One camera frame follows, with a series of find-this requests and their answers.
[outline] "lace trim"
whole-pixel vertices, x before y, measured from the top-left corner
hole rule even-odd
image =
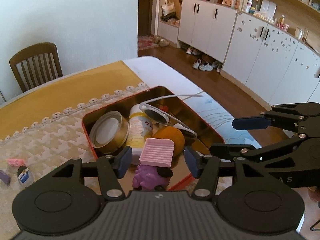
[[[45,124],[47,124],[49,122],[53,122],[53,121],[58,120],[58,119],[60,119],[60,118],[62,118],[64,116],[68,116],[68,115],[73,114],[73,113],[75,113],[75,112],[77,112],[79,110],[85,109],[85,108],[87,108],[89,106],[94,106],[96,104],[100,104],[102,102],[111,100],[113,98],[117,98],[119,96],[124,95],[127,92],[135,93],[135,92],[138,92],[138,91],[146,90],[148,88],[149,87],[145,83],[139,83],[137,87],[127,86],[125,88],[125,91],[116,90],[116,91],[114,91],[113,95],[103,94],[101,96],[101,99],[92,98],[92,99],[89,100],[89,103],[87,103],[87,104],[79,103],[77,105],[77,108],[68,107],[68,108],[63,110],[63,113],[56,112],[56,113],[54,113],[52,115],[52,118],[45,117],[45,118],[42,119],[41,123],[34,122],[30,127],[27,127],[27,126],[24,127],[21,132],[15,131],[12,136],[7,135],[4,140],[0,139],[0,145],[3,145],[4,143],[8,142],[9,140],[11,140],[13,138],[17,138],[22,133],[29,132],[31,130],[37,129],[39,127],[42,127],[42,126],[44,126]]]

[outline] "wooden chair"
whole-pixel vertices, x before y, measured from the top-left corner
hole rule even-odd
[[[19,51],[9,60],[9,64],[22,92],[63,76],[57,47],[50,42]]]

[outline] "white bag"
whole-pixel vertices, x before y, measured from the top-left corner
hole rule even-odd
[[[167,16],[170,13],[176,11],[174,3],[171,3],[170,0],[165,0],[165,4],[161,5],[163,16]]]

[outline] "white sunglasses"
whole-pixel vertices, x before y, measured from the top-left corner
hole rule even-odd
[[[175,118],[174,116],[160,110],[159,108],[156,108],[155,106],[151,106],[148,103],[165,99],[165,98],[173,98],[173,97],[202,97],[203,95],[200,94],[193,94],[193,95],[169,95],[169,96],[163,96],[159,98],[153,98],[147,101],[144,101],[140,103],[139,109],[144,112],[150,119],[153,121],[159,123],[159,124],[168,124],[170,118],[178,122],[173,127],[179,129],[184,136],[189,138],[197,138],[197,133],[195,133],[193,130],[191,130],[187,125],[185,125],[183,122],[181,122],[179,119]]]

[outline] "pink soap dish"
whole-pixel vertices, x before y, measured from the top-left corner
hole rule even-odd
[[[140,163],[156,167],[171,167],[174,142],[169,139],[147,138]]]

